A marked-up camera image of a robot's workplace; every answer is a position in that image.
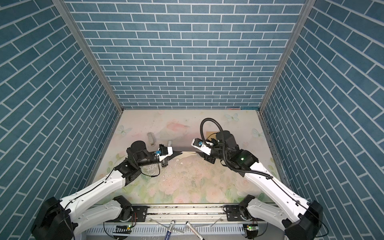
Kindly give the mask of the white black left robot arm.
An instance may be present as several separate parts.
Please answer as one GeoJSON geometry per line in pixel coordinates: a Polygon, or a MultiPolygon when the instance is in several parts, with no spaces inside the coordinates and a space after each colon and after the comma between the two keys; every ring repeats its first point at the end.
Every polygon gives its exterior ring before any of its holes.
{"type": "Polygon", "coordinates": [[[149,152],[146,143],[136,141],[127,148],[128,156],[107,176],[86,188],[61,199],[45,200],[31,227],[37,240],[73,240],[84,231],[107,221],[135,224],[138,215],[132,204],[117,196],[99,207],[94,205],[109,194],[122,189],[142,174],[142,167],[166,167],[169,160],[182,152],[160,145],[149,152]]]}

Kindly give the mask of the brown kraft envelope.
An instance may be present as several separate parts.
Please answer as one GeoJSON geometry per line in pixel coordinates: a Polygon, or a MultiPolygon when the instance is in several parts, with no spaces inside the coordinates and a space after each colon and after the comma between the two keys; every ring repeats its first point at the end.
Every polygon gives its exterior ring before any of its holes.
{"type": "Polygon", "coordinates": [[[212,139],[217,140],[217,134],[219,132],[207,132],[207,136],[205,136],[205,140],[211,141],[212,139]]]}

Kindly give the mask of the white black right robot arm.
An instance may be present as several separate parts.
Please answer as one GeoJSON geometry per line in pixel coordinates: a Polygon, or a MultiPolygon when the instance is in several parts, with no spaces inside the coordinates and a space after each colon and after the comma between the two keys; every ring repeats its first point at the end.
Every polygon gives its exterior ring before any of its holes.
{"type": "Polygon", "coordinates": [[[239,207],[247,219],[262,219],[281,229],[290,240],[313,240],[323,224],[323,207],[294,193],[247,150],[240,149],[229,131],[217,133],[215,139],[195,139],[192,146],[208,162],[221,160],[224,166],[240,174],[270,197],[274,205],[248,195],[239,207]]]}

